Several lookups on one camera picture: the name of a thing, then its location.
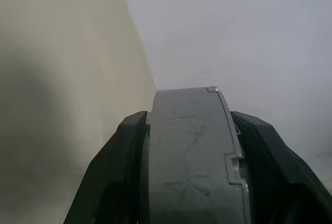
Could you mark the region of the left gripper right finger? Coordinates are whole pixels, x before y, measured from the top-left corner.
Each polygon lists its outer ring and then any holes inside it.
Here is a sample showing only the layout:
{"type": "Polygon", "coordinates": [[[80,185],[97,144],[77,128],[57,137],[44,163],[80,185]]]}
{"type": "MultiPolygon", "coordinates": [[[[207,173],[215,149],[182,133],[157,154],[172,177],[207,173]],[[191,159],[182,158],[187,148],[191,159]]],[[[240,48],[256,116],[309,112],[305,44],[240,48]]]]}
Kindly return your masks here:
{"type": "Polygon", "coordinates": [[[253,223],[331,223],[331,194],[275,128],[231,112],[249,172],[253,223]]]}

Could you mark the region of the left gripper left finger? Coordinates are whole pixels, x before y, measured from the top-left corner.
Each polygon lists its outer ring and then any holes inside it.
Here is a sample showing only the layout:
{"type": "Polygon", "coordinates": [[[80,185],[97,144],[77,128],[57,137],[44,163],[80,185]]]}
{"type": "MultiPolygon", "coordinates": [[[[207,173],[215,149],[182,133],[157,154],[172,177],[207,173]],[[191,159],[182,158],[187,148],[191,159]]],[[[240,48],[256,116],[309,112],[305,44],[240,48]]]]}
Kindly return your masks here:
{"type": "Polygon", "coordinates": [[[147,112],[129,115],[90,162],[65,223],[137,223],[147,112]]]}

